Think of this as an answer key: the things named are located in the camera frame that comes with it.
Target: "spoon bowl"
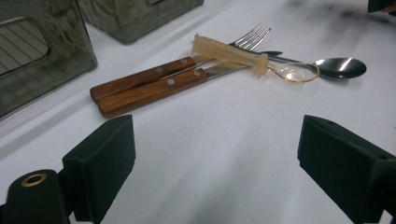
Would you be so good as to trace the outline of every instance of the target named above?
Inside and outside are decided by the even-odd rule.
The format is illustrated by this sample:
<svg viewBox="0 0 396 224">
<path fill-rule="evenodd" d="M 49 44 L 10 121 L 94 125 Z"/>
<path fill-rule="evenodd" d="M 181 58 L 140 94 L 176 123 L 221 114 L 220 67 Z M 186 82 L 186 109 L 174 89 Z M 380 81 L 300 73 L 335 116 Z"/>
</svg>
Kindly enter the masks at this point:
<svg viewBox="0 0 396 224">
<path fill-rule="evenodd" d="M 363 75 L 367 71 L 366 65 L 353 58 L 332 58 L 314 62 L 320 69 L 322 77 L 353 78 Z"/>
</svg>

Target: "wooden handle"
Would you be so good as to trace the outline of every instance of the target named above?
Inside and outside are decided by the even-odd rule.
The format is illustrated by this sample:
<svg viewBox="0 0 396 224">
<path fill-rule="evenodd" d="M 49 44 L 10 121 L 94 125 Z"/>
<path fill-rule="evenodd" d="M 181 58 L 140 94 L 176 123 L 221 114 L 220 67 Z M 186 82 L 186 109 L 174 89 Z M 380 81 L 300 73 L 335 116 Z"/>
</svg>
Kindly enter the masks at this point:
<svg viewBox="0 0 396 224">
<path fill-rule="evenodd" d="M 165 63 L 157 67 L 150 68 L 148 70 L 129 75 L 109 81 L 107 83 L 95 86 L 91 88 L 91 98 L 94 102 L 98 102 L 99 99 L 116 94 L 122 91 L 128 91 L 132 88 L 146 85 L 148 83 L 158 81 L 163 77 L 167 77 L 176 72 L 183 71 L 187 68 L 194 67 L 195 61 L 191 57 L 182 58 L 179 60 Z"/>
<path fill-rule="evenodd" d="M 101 114 L 109 119 L 184 91 L 207 80 L 207 73 L 200 68 L 100 98 L 97 104 Z"/>
</svg>

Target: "white tablecloth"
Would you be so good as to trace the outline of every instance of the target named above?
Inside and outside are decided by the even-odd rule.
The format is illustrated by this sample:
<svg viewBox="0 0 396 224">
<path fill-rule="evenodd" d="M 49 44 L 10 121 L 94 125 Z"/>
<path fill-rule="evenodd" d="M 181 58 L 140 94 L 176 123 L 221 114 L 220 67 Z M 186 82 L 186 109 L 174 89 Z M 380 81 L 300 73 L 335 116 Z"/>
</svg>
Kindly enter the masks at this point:
<svg viewBox="0 0 396 224">
<path fill-rule="evenodd" d="M 0 121 L 0 203 L 19 176 L 62 170 L 106 121 L 91 87 L 189 55 L 197 33 L 231 42 L 262 21 L 273 30 L 259 50 L 308 63 L 353 57 L 368 70 L 301 85 L 245 69 L 130 112 L 137 158 L 103 223 L 351 223 L 300 168 L 297 148 L 313 115 L 396 154 L 396 18 L 366 5 L 206 0 L 126 46 L 87 24 L 98 67 Z"/>
</svg>

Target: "cutlery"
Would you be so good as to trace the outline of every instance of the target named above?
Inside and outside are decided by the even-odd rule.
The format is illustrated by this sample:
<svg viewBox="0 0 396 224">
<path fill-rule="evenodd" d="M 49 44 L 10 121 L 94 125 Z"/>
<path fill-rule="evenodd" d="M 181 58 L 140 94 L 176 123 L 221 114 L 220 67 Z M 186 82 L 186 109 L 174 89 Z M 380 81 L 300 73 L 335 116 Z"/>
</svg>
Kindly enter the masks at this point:
<svg viewBox="0 0 396 224">
<path fill-rule="evenodd" d="M 222 44 L 220 42 L 216 42 L 214 46 L 209 47 L 217 51 L 237 50 L 239 53 L 242 52 L 248 54 L 241 49 L 230 48 L 230 46 Z M 259 59 L 259 62 L 268 63 L 266 55 L 262 55 L 261 57 L 256 57 L 255 55 L 250 56 L 252 57 L 251 60 L 253 61 L 255 60 L 254 58 L 257 58 Z M 236 59 L 236 61 L 244 61 L 245 58 L 243 57 Z M 144 86 L 100 98 L 97 102 L 97 105 L 99 111 L 105 118 L 115 117 L 129 110 L 133 110 L 143 105 L 153 103 L 167 96 L 205 83 L 209 79 L 220 77 L 245 67 L 247 66 L 241 63 L 224 62 L 206 68 L 205 70 L 203 68 L 196 68 L 176 74 L 171 77 L 160 79 L 156 82 L 151 82 Z M 259 64 L 258 68 L 259 70 L 261 70 L 261 72 L 263 72 L 263 68 Z"/>
<path fill-rule="evenodd" d="M 195 37 L 192 51 L 208 57 L 252 66 L 261 75 L 265 75 L 269 69 L 279 77 L 292 82 L 312 81 L 319 75 L 318 68 L 313 64 L 269 63 L 267 54 L 251 54 L 241 49 L 232 49 L 217 40 L 204 36 Z"/>
<path fill-rule="evenodd" d="M 244 51 L 256 55 L 263 54 L 263 52 L 256 52 L 253 50 L 244 49 Z M 268 54 L 268 59 L 279 63 L 301 63 L 292 59 L 278 57 L 273 54 Z M 359 77 L 367 71 L 367 66 L 362 61 L 354 58 L 321 59 L 314 62 L 313 65 L 319 68 L 321 77 L 329 79 Z"/>
<path fill-rule="evenodd" d="M 240 49 L 255 49 L 270 31 L 271 27 L 260 23 L 246 35 L 231 43 L 230 46 Z M 93 101 L 97 103 L 100 98 L 158 81 L 163 77 L 202 65 L 210 60 L 211 58 L 198 55 L 165 63 L 127 77 L 122 77 L 92 87 L 90 90 L 91 97 Z"/>
</svg>

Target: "metal container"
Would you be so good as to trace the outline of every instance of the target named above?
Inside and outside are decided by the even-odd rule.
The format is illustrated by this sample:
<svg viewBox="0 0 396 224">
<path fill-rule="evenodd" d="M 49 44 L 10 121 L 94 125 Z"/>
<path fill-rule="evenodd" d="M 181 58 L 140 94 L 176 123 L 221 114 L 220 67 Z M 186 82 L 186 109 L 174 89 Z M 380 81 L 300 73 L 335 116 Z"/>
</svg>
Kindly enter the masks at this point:
<svg viewBox="0 0 396 224">
<path fill-rule="evenodd" d="M 123 44 L 201 6 L 204 0 L 78 0 L 85 21 Z"/>
<path fill-rule="evenodd" d="M 77 0 L 2 0 L 0 12 L 0 117 L 96 66 Z"/>
</svg>

